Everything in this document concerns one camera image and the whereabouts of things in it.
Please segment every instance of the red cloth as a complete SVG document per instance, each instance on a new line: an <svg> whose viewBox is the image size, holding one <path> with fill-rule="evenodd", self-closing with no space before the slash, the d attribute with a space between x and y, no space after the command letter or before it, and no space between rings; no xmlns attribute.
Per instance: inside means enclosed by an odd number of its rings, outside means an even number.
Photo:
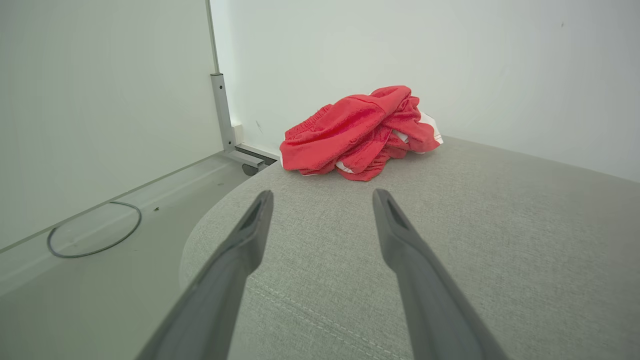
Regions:
<svg viewBox="0 0 640 360"><path fill-rule="evenodd" d="M408 87L390 86L326 105L285 133L280 145L282 166L303 175L336 169L349 180L369 181L390 158L401 159L407 151L432 151L440 145L436 129L419 122L419 102ZM407 141L399 135L407 135Z"/></svg>

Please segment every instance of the black wheel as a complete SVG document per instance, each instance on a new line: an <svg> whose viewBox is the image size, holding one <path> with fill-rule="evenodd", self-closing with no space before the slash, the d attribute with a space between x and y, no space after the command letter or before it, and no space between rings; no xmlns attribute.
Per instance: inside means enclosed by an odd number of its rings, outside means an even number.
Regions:
<svg viewBox="0 0 640 360"><path fill-rule="evenodd" d="M242 164L242 170L248 176L254 176L255 174L258 174L258 168L251 165Z"/></svg>

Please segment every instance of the seam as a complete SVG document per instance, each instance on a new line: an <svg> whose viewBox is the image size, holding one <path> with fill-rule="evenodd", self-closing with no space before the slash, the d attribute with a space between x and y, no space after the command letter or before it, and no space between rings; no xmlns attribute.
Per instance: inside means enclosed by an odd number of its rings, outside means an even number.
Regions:
<svg viewBox="0 0 640 360"><path fill-rule="evenodd" d="M360 336L360 335L356 334L355 332L353 332L353 331L351 331L351 330L349 330L349 329L345 328L344 326L340 325L339 323L334 322L333 320L331 320L331 319L329 319L329 318L327 318L327 317L325 317L325 316L323 316L323 315L321 315L321 314L319 314L319 313L316 313L315 311L313 311L313 310L309 309L308 307L304 306L303 304L300 304L299 302L296 302L295 300L293 300L293 299L291 299L291 298L287 297L286 295L283 295L283 294L281 294L281 293L277 292L276 290L274 290L274 289L270 288L269 286L267 286L267 285L266 285L266 284L264 284L263 282L261 282L261 281L259 281L259 280L255 279L255 278L253 278L253 277L249 277L249 279L251 279L251 280L255 281L256 283L260 284L261 286L265 287L266 289L268 289L268 290L269 290L269 291L271 291L272 293L275 293L276 295L278 295L278 296L280 296L280 297L282 297L282 298L284 298L284 299L287 299L287 300L291 301L293 304L295 304L295 305L297 305L297 306L301 307L302 309L307 310L307 311L309 311L310 313L312 313L312 314L315 314L315 315L319 316L319 317L320 317L320 318L322 318L323 320L325 320L325 321L327 321L327 322L329 322L329 323L332 323L332 324L336 325L337 327L339 327L339 328L340 328L340 329L342 329L343 331L346 331L346 332L350 333L351 335L353 335L353 336L355 336L355 337L357 337L357 338L361 339L362 341L364 341L364 342L368 343L369 345L375 346L376 348L378 348L378 349L380 349L380 350L384 351L386 354L390 354L391 356L393 356L394 358L399 359L399 360L405 360L405 359L403 359L402 357L400 357L400 356L398 356L398 355L394 354L393 352L391 352L391 351L389 351L389 350L387 350L387 349L385 349L385 348L381 347L380 345L378 345L378 344L374 343L373 341L371 341L371 340L369 340L369 339L367 339L367 338L364 338L364 337L362 337L362 336Z"/></svg>
<svg viewBox="0 0 640 360"><path fill-rule="evenodd" d="M345 343L345 344L349 345L350 347L352 347L352 348L354 348L354 349L358 350L359 352L361 352L361 353L363 353L363 354L365 354L365 355L367 355L367 356L369 356L369 357L372 357L372 358L373 358L373 359L375 359L375 360L380 360L380 358L379 358L379 357L377 357L377 356L375 356L375 355L373 355L373 354L370 354L370 353L368 353L368 352L366 352L366 351L362 350L362 349L361 349L361 348L359 348L359 347L356 347L354 344L352 344L352 343L350 343L350 342L346 341L345 339L341 338L341 337L340 337L340 336L338 336L337 334L334 334L333 332L331 332L331 331L329 331L329 330L325 329L324 327L321 327L320 325L318 325L318 324L314 323L313 321L311 321L311 320L309 320L309 319L307 319L307 318L304 318L304 317L300 316L299 314L294 313L291 309L287 309L284 305L279 304L279 303L275 302L273 299L271 299L271 298L269 298L269 297L265 296L265 294L263 294L262 292L260 292L258 289L256 289L256 288L252 288L252 287L251 287L251 286L249 286L249 285L247 285L246 287L247 287L248 289L252 290L253 292L255 292L256 294L260 295L261 297L264 297L266 300L269 300L269 301L270 301L270 302L272 302L275 306L280 307L280 308L282 308L282 309L284 309L284 310L286 310L286 311L288 311L288 312L292 313L293 315L295 315L295 316L296 316L296 317L298 317L299 319L304 320L304 321L306 321L306 322L310 323L311 325L313 325L313 326L317 327L318 329L320 329L320 330L322 330L322 331L326 332L326 333L327 333L327 334L329 334L329 335L332 335L332 336L333 336L333 337L335 337L336 339L338 339L338 340L342 341L343 343Z"/></svg>

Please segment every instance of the white board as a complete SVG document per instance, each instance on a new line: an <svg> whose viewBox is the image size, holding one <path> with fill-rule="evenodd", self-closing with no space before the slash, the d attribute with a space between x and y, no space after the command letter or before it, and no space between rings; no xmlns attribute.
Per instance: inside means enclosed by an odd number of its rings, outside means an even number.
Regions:
<svg viewBox="0 0 640 360"><path fill-rule="evenodd" d="M2 0L0 34L0 249L222 150L205 0Z"/></svg>
<svg viewBox="0 0 640 360"><path fill-rule="evenodd" d="M443 135L640 181L640 1L212 0L232 120L277 152L351 94L407 85Z"/></svg>

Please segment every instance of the white wall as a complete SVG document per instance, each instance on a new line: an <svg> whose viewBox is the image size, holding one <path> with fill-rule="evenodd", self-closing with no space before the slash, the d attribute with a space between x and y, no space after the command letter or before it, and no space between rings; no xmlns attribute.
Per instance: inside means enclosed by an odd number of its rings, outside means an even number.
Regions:
<svg viewBox="0 0 640 360"><path fill-rule="evenodd" d="M0 250L222 143L205 0L0 1Z"/></svg>
<svg viewBox="0 0 640 360"><path fill-rule="evenodd" d="M640 181L640 1L212 0L245 141L404 84L445 135Z"/></svg>

